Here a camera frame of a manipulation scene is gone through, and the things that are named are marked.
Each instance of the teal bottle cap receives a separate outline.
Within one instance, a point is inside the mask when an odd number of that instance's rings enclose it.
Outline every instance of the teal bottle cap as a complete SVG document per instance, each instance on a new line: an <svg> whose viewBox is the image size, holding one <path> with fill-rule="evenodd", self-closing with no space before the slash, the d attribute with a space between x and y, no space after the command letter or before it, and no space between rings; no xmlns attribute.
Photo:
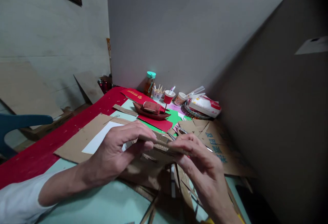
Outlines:
<svg viewBox="0 0 328 224"><path fill-rule="evenodd" d="M148 78L155 79L156 73L155 72L152 72L152 71L147 71L147 77Z"/></svg>

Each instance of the cup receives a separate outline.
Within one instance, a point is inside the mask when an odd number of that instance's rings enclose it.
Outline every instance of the cup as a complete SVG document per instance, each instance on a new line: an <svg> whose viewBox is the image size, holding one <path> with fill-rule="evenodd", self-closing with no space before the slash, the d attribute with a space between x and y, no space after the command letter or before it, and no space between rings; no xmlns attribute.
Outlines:
<svg viewBox="0 0 328 224"><path fill-rule="evenodd" d="M187 97L184 93L179 93L174 103L178 106L182 105L186 101Z"/></svg>
<svg viewBox="0 0 328 224"><path fill-rule="evenodd" d="M154 92L154 94L153 94L153 100L159 101L161 99L162 95L163 94L161 94L161 93Z"/></svg>
<svg viewBox="0 0 328 224"><path fill-rule="evenodd" d="M166 90L165 91L165 95L164 95L164 103L166 103L166 104L170 104L171 103L171 101L172 101L172 99L173 99L173 97L175 96L175 93L174 92L172 92L172 94L170 94L170 90Z"/></svg>

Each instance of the model boat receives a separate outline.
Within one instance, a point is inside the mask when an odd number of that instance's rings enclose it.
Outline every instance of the model boat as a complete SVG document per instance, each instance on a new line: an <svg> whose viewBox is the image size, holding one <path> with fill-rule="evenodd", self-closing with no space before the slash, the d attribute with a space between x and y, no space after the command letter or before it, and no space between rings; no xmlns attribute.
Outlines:
<svg viewBox="0 0 328 224"><path fill-rule="evenodd" d="M157 121L165 120L171 115L161 111L161 105L157 103L146 101L143 105L139 103L133 103L133 105L138 114L147 116Z"/></svg>

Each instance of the red tablecloth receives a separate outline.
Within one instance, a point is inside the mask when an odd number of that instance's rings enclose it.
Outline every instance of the red tablecloth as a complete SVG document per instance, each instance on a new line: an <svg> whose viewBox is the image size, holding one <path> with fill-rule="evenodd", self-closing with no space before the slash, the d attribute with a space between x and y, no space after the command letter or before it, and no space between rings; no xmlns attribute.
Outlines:
<svg viewBox="0 0 328 224"><path fill-rule="evenodd" d="M53 152L88 124L99 113L111 115L114 104L122 105L127 98L121 94L123 87L109 90L98 102L82 111L68 122L0 165L0 189L31 179L46 172L59 157Z"/></svg>

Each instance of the chair backrest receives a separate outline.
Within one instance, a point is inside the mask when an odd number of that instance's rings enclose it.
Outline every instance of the chair backrest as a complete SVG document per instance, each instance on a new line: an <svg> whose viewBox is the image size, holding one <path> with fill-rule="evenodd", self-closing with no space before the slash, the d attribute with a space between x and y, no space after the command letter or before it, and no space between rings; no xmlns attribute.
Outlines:
<svg viewBox="0 0 328 224"><path fill-rule="evenodd" d="M15 129L52 123L48 115L10 115L0 113L0 154L7 159L14 157L17 152L4 141L5 135Z"/></svg>

